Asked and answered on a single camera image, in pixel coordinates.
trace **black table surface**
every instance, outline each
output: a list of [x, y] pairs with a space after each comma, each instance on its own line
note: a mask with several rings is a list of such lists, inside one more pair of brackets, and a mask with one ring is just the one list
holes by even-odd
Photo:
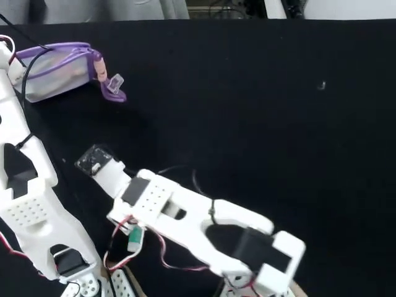
[[[125, 104], [105, 101], [96, 84], [27, 104], [28, 123], [57, 167], [56, 192], [101, 256], [112, 230], [105, 218], [111, 201], [73, 165], [93, 144], [107, 145], [133, 170], [197, 168], [205, 192], [304, 240], [296, 280], [311, 296], [379, 296], [393, 286], [386, 239], [396, 193], [395, 21], [23, 29], [42, 43], [87, 41], [103, 53], [110, 74], [125, 78]], [[31, 46], [8, 27], [2, 33], [20, 50]], [[192, 187], [188, 170], [168, 176]], [[126, 249], [119, 241], [114, 260]], [[213, 242], [232, 250], [234, 230]], [[0, 259], [4, 296], [60, 296], [62, 285], [40, 278], [25, 259], [1, 247]], [[166, 259], [194, 263], [171, 243]], [[149, 296], [211, 296], [219, 281], [210, 272], [163, 268], [151, 234], [130, 267]]]

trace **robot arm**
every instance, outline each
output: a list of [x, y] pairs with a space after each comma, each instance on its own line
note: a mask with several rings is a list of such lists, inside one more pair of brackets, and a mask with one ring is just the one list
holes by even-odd
[[[213, 202], [149, 170], [131, 178], [123, 171], [124, 164], [100, 147], [91, 148], [76, 165], [114, 199], [108, 218], [115, 225], [132, 215], [140, 226], [184, 246], [221, 277], [258, 271], [255, 287], [261, 292], [282, 293], [291, 283], [305, 244], [285, 231], [272, 235], [268, 218], [225, 200]], [[216, 250], [206, 237], [206, 229], [214, 223], [245, 228], [235, 257]], [[128, 234], [131, 228], [126, 223], [122, 230]]]
[[[1, 48], [0, 60], [9, 60], [7, 48]], [[15, 233], [22, 252], [43, 276], [49, 280], [59, 279], [61, 283], [89, 278], [97, 284], [101, 259], [84, 227], [64, 209], [53, 191], [58, 183], [56, 172], [42, 142], [27, 126], [10, 83], [12, 67], [3, 63], [0, 69], [0, 217]], [[23, 75], [23, 67], [14, 69], [19, 69]], [[37, 174], [27, 181], [26, 194], [17, 195], [10, 186], [4, 169], [6, 144], [28, 157], [35, 167]], [[67, 248], [57, 254], [51, 253], [51, 248], [60, 244]], [[84, 264], [73, 270], [65, 267], [62, 259], [74, 252], [80, 254]]]

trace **red wire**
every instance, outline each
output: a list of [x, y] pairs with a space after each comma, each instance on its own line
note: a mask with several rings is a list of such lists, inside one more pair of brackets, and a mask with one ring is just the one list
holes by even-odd
[[10, 254], [15, 255], [15, 256], [20, 256], [24, 258], [28, 258], [24, 253], [20, 251], [16, 251], [11, 247], [11, 245], [8, 243], [6, 237], [0, 232], [0, 240], [3, 243], [3, 245], [6, 247], [6, 249], [9, 251]]

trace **purple handle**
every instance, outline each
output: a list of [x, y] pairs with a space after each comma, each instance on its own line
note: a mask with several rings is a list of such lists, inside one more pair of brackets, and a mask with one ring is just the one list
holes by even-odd
[[110, 79], [106, 79], [105, 82], [100, 83], [101, 93], [106, 100], [113, 101], [113, 102], [125, 102], [126, 95], [123, 91], [118, 91], [118, 94], [113, 94], [109, 91], [107, 86], [110, 83]]

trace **white wire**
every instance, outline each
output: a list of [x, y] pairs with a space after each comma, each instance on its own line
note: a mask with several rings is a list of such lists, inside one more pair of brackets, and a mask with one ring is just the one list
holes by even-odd
[[13, 58], [14, 58], [14, 55], [15, 55], [15, 42], [14, 42], [14, 40], [13, 40], [10, 36], [1, 35], [1, 34], [0, 34], [0, 40], [4, 40], [4, 39], [10, 41], [10, 42], [11, 42], [11, 45], [12, 45], [11, 58], [10, 58], [10, 60], [9, 60], [9, 63], [10, 63], [10, 62], [12, 62], [12, 60], [13, 60]]

